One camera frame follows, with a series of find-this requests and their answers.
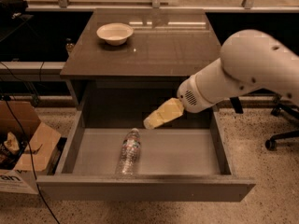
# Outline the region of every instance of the yellow sponge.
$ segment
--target yellow sponge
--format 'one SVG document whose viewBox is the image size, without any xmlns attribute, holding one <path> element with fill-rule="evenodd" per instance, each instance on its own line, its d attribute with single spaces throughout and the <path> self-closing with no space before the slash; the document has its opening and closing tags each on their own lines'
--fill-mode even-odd
<svg viewBox="0 0 299 224">
<path fill-rule="evenodd" d="M 184 106 L 182 102 L 179 99 L 171 98 L 144 119 L 143 124 L 151 130 L 182 116 L 183 113 Z"/>
</svg>

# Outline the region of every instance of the cabinet top surface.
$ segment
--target cabinet top surface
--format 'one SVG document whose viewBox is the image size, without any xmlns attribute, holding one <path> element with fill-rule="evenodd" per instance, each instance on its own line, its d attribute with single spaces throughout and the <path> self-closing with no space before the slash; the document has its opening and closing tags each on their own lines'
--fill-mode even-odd
<svg viewBox="0 0 299 224">
<path fill-rule="evenodd" d="M 125 23 L 134 33 L 111 46 L 96 31 Z M 221 45 L 204 10 L 184 8 L 98 8 L 71 52 L 61 76 L 184 77 L 219 58 Z"/>
</svg>

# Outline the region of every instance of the bowl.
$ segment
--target bowl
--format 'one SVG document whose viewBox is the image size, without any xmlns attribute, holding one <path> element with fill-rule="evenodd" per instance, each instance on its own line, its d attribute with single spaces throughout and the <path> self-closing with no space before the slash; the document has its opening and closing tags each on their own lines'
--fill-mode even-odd
<svg viewBox="0 0 299 224">
<path fill-rule="evenodd" d="M 133 28 L 123 23 L 111 23 L 101 26 L 97 35 L 112 46 L 119 46 L 126 42 L 127 38 L 133 34 Z"/>
</svg>

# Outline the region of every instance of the chair wheel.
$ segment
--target chair wheel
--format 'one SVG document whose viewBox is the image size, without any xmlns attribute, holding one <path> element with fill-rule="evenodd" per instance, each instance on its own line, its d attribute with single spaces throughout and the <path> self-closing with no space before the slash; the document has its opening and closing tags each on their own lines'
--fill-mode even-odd
<svg viewBox="0 0 299 224">
<path fill-rule="evenodd" d="M 271 111 L 271 115 L 273 115 L 273 116 L 278 116 L 279 115 L 279 113 L 280 113 L 280 108 L 279 107 L 274 107 L 273 109 L 272 109 L 272 111 Z"/>
<path fill-rule="evenodd" d="M 269 151 L 275 151 L 277 150 L 277 142 L 275 140 L 271 140 L 268 139 L 265 142 L 265 147 L 269 150 Z"/>
</svg>

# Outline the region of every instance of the floor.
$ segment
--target floor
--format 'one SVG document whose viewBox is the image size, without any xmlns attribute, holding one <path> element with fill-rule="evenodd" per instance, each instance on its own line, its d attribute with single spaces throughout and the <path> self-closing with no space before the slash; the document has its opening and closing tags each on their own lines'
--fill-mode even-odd
<svg viewBox="0 0 299 224">
<path fill-rule="evenodd" d="M 299 124 L 283 112 L 270 115 L 268 97 L 241 100 L 245 113 L 237 115 L 228 102 L 220 104 L 226 143 L 238 176 L 253 177 L 256 186 L 241 203 L 88 202 L 54 201 L 46 197 L 60 223 L 298 223 L 298 140 L 279 141 L 267 151 L 264 142 Z M 72 125 L 70 100 L 42 102 L 36 112 L 62 136 Z M 35 195 L 0 192 L 0 224 L 55 223 Z"/>
</svg>

